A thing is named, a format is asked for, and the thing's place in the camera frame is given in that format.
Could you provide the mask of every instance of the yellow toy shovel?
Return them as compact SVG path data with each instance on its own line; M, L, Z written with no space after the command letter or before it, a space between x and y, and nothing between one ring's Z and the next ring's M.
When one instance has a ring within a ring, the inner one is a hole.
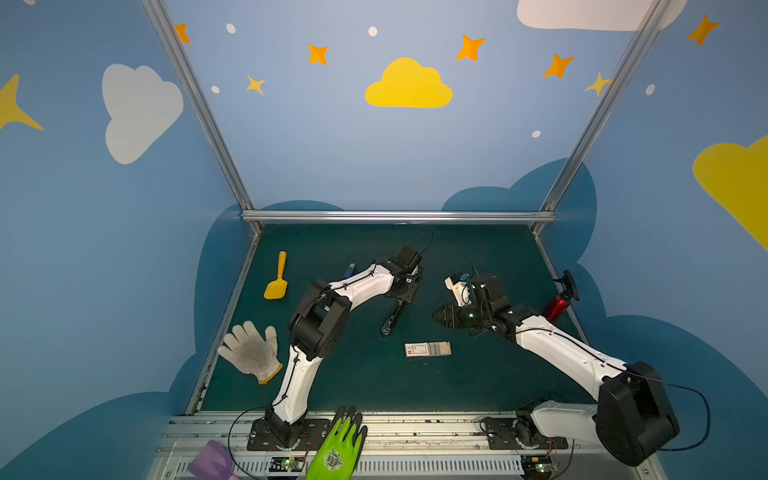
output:
M286 268L286 256L287 253L280 252L280 257L277 260L277 280L270 282L264 290L264 298L267 300L275 300L283 298L286 295L286 288L288 288L288 282L283 280L283 270Z

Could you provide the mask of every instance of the yellow handle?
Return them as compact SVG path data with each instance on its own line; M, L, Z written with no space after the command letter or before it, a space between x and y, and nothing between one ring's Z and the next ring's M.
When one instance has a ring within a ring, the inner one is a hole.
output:
M285 252L280 252L280 258L277 259L277 278L282 279L283 278L283 270L286 269L286 257L288 256Z

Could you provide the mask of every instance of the yellow cloud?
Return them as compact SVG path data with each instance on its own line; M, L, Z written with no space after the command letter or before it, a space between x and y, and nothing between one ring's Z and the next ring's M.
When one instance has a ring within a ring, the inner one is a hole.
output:
M717 144L694 161L701 187L768 250L768 136L749 147Z
M412 58L398 58L384 70L382 80L366 90L366 101L376 107L444 107L453 90L444 85L432 67L422 67Z

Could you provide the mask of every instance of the black spray nozzle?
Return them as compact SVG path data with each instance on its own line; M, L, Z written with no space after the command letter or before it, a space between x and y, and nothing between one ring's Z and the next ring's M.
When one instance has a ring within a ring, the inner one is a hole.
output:
M563 270L563 277L556 278L554 281L563 284L564 290L560 293L560 295L565 297L566 300L571 298L576 301L579 300L578 288L576 287L576 281L574 280L574 276L571 275L571 272Z

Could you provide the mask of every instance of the white cloud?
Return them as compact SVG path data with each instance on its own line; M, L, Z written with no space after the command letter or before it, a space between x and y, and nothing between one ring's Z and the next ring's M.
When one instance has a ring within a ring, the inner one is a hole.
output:
M672 0L661 20L664 28L688 0ZM653 0L520 0L518 18L532 28L635 31Z
M101 80L104 105L112 120L107 149L120 164L135 162L181 116L184 98L176 84L141 66L107 67Z

